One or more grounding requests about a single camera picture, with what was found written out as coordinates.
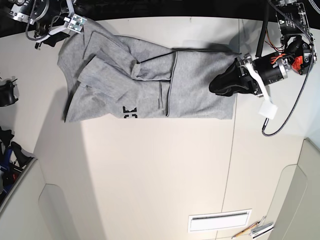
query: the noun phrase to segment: white panel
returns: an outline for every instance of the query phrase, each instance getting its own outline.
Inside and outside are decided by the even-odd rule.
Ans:
[[[56,93],[34,154],[39,158],[46,183],[58,185],[62,189],[75,230],[81,239],[105,240],[107,237],[97,209],[81,124],[67,124],[61,119],[66,98],[67,89]]]
[[[276,187],[272,203],[265,218],[265,223],[276,223],[281,208],[285,202],[288,190],[292,183],[297,165],[286,166],[281,173],[279,183]]]
[[[295,217],[297,209],[308,189],[308,179],[300,167],[297,167],[293,179],[286,195],[285,201],[277,218],[274,230],[271,232],[270,240],[283,240],[287,229],[290,227],[292,219]]]
[[[215,17],[150,17],[108,20],[104,26],[170,48],[212,43],[237,48],[238,23]],[[214,239],[216,231],[188,234],[186,219],[221,212],[233,124],[234,120],[124,120],[111,115],[82,122],[108,240]]]
[[[40,197],[39,209],[53,239],[80,240],[62,189],[46,184]]]
[[[257,49],[262,22],[240,20],[240,51],[251,53]],[[271,41],[279,46],[280,31],[277,23],[268,24]],[[320,31],[312,29],[316,39]],[[264,44],[263,55],[274,52]],[[251,94],[238,94],[235,117],[234,139],[227,181],[223,212],[238,209],[251,209],[249,224],[265,216],[272,203],[282,170],[288,165],[297,164],[304,137],[314,121],[319,109],[320,64],[314,65],[308,82],[290,121],[282,132],[274,137],[264,137],[261,129],[265,119],[258,114],[263,99]],[[276,131],[288,116],[304,81],[293,71],[288,79],[270,85],[273,103],[279,107],[274,120],[269,121],[266,133]],[[217,238],[232,237],[236,229],[219,231]]]
[[[189,216],[188,232],[245,227],[251,210]]]
[[[292,187],[290,187],[278,218],[283,221],[278,221],[269,240],[319,239],[320,150],[308,139],[303,142],[297,169],[300,168],[306,177],[303,179],[299,175],[294,175]],[[306,178],[307,188],[301,199],[299,184],[306,181]]]
[[[30,153],[34,152],[56,91],[67,86],[57,66],[62,43],[58,42],[54,48],[43,45],[38,51],[25,33],[0,39],[0,77],[3,81],[15,76],[19,92],[19,101],[0,107],[0,126],[13,130],[14,141]]]
[[[248,215],[225,216],[210,219],[195,219],[191,220],[190,231],[203,230],[221,230],[234,227],[243,227],[246,225]]]
[[[35,161],[0,212],[0,239],[53,240],[38,206],[45,184]]]

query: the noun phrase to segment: white wall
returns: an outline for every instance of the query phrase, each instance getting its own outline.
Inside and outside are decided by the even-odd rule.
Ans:
[[[320,151],[308,140],[301,155],[288,195],[269,240],[319,239]]]
[[[307,133],[307,137],[309,137],[311,141],[320,148],[320,94],[317,96],[317,99],[315,99],[315,102],[318,103],[318,108],[314,108],[316,115]]]
[[[65,194],[59,186],[46,184],[38,203],[54,240],[80,240]]]
[[[40,164],[36,161],[0,212],[1,239],[53,240],[38,205],[45,184]]]
[[[0,126],[13,130],[14,141],[30,153],[57,89],[67,85],[57,66],[61,45],[38,51],[24,33],[0,38],[0,77],[15,76],[20,95],[15,104],[0,107]]]

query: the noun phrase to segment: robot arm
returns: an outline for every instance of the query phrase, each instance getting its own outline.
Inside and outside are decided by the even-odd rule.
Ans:
[[[302,2],[297,0],[278,0],[274,3],[266,0],[265,15],[255,60],[248,53],[244,58],[236,58],[233,64],[218,75],[209,85],[210,92],[224,97],[230,97],[235,93],[253,94],[263,96],[264,102],[259,113],[266,117],[262,133],[266,137],[272,137],[279,133],[288,122],[300,99],[302,91],[308,79],[308,75],[317,61],[315,41],[310,33],[306,10]],[[276,10],[276,17],[282,37],[281,47],[277,48],[272,43],[275,52],[261,57],[262,46],[266,34],[268,35],[269,5]],[[276,83],[288,77],[287,72],[294,70],[300,75],[306,75],[297,101],[284,124],[273,134],[265,134],[264,130],[269,119],[273,119],[277,112],[277,106],[272,103],[267,85]]]
[[[27,23],[26,37],[35,41],[36,49],[40,49],[42,43],[52,47],[57,42],[68,38],[64,30],[72,30],[80,33],[86,18],[75,14],[72,0],[0,0],[0,9],[8,17]],[[53,29],[53,24],[62,18],[64,24]],[[36,25],[34,36],[28,34],[29,26]]]

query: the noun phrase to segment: black object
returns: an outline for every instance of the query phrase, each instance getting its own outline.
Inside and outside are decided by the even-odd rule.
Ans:
[[[233,94],[251,94],[257,91],[256,82],[245,67],[238,66],[240,58],[235,58],[227,70],[218,75],[209,85],[209,90],[218,96],[231,97]]]
[[[255,56],[257,58],[261,58],[262,50],[264,48],[264,41],[266,38],[266,32],[267,32],[267,27],[268,27],[268,21],[269,21],[269,2],[267,0],[264,0],[265,6],[264,6],[264,18],[263,18],[263,23],[262,23],[262,28],[260,32],[260,37],[258,41],[258,46],[256,47],[256,53]]]
[[[14,82],[16,80],[8,81],[6,84],[0,86],[0,107],[6,107],[15,104],[15,102],[19,100],[14,95]]]
[[[5,200],[5,198],[6,198],[6,193],[3,191],[2,193],[0,193],[0,205]]]
[[[288,62],[292,69],[297,71],[300,75],[305,75],[311,63],[311,48],[308,43],[302,40],[301,35],[292,35],[290,38],[295,37],[294,40],[288,45],[284,52],[289,55]],[[302,64],[296,69],[294,65],[296,58],[301,57]]]
[[[61,42],[61,41],[65,40],[66,38],[69,38],[69,37],[70,37],[69,34],[61,31],[61,32],[58,32],[55,35],[50,36],[48,39],[44,40],[42,43],[43,44],[47,44],[47,45],[49,45],[51,47],[55,47],[56,43]]]
[[[10,171],[14,174],[19,175],[20,173],[22,173],[24,171],[23,168],[16,166],[14,164],[12,164],[11,162],[9,163],[9,167],[10,167]]]
[[[14,174],[9,172],[9,171],[5,171],[2,175],[2,180],[3,180],[3,186],[9,186],[15,183],[16,179],[14,177]]]
[[[257,58],[252,62],[254,69],[261,76],[265,86],[276,83],[286,76],[284,65],[271,64],[271,57],[278,56],[278,52]],[[256,80],[252,78],[248,70],[243,66],[243,60],[237,57],[227,70],[218,75],[209,85],[209,90],[218,96],[231,97],[233,94],[260,95],[261,90]]]
[[[279,65],[270,63],[271,57],[276,57],[278,55],[279,54],[277,52],[274,52],[253,61],[255,66],[254,69],[258,71],[265,86],[276,83],[284,79],[284,76],[281,73]]]
[[[13,3],[13,4],[21,7],[21,6],[23,6],[23,5],[25,4],[25,2],[26,2],[27,0],[22,0],[22,1],[18,1],[18,0],[8,0],[8,1],[9,1],[10,3]]]
[[[2,152],[2,142],[0,142],[0,163],[5,159],[4,153]]]
[[[319,14],[303,0],[310,27],[320,29]],[[219,17],[263,21],[261,0],[77,0],[75,13],[95,21],[141,17]],[[277,22],[270,14],[270,22]],[[0,16],[0,37],[23,33],[26,24]]]
[[[36,1],[31,18],[38,23],[50,23],[54,16],[61,13],[60,0],[33,0]]]
[[[2,130],[0,127],[0,140],[4,144],[5,148],[10,145],[11,140],[15,135],[12,134],[11,130]]]
[[[277,8],[306,32],[308,31],[308,20],[304,15],[306,11],[302,4],[286,4],[284,6],[277,6]],[[285,19],[285,17],[281,14],[277,14],[277,19],[282,35],[289,37],[292,35],[301,34],[301,31],[294,24],[292,24],[291,21]]]
[[[24,14],[24,15],[29,15],[30,14],[30,11],[31,11],[31,5],[29,4],[22,4],[21,5],[21,8],[19,9],[20,13]]]
[[[14,155],[16,156],[16,160],[18,161],[20,168],[23,168],[33,159],[31,156],[24,155],[22,153],[22,147],[14,141],[11,142],[11,148],[14,152]]]

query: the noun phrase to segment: coiled cable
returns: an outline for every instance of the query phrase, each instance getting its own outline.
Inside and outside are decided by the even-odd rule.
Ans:
[[[316,10],[316,12],[318,14],[320,14],[320,9],[318,7],[318,5],[314,2],[314,0],[309,0],[309,3],[311,4],[311,6],[314,8],[314,10]]]
[[[310,61],[310,65],[309,65],[309,68],[306,72],[306,75],[305,75],[305,79],[304,79],[304,82],[302,84],[302,87],[301,87],[301,90],[299,92],[299,95],[298,97],[296,98],[296,101],[288,115],[288,117],[286,118],[286,120],[284,121],[284,123],[281,125],[281,127],[275,131],[274,133],[271,133],[271,134],[266,134],[265,133],[265,129],[268,125],[268,122],[269,122],[269,118],[266,118],[265,121],[264,121],[264,124],[263,124],[263,127],[262,127],[262,134],[265,136],[265,137],[273,137],[274,135],[277,135],[284,127],[285,125],[287,124],[287,122],[289,121],[289,119],[291,118],[292,114],[294,113],[294,110],[296,109],[297,105],[298,105],[298,102],[300,100],[300,97],[302,95],[302,92],[304,91],[305,89],[305,86],[306,86],[306,83],[307,83],[307,80],[308,80],[308,77],[309,77],[309,74],[311,72],[311,69],[313,67],[313,64],[314,64],[314,56],[315,56],[315,49],[314,49],[314,46],[313,46],[313,41],[311,39],[311,36],[301,27],[299,26],[295,21],[293,21],[292,19],[290,19],[287,15],[285,15],[281,10],[279,10],[272,2],[271,0],[267,0],[269,2],[269,4],[271,5],[271,7],[273,7],[279,14],[281,14],[286,20],[292,22],[292,24],[294,24],[304,35],[305,37],[309,40],[310,42],[310,46],[311,46],[311,61]]]

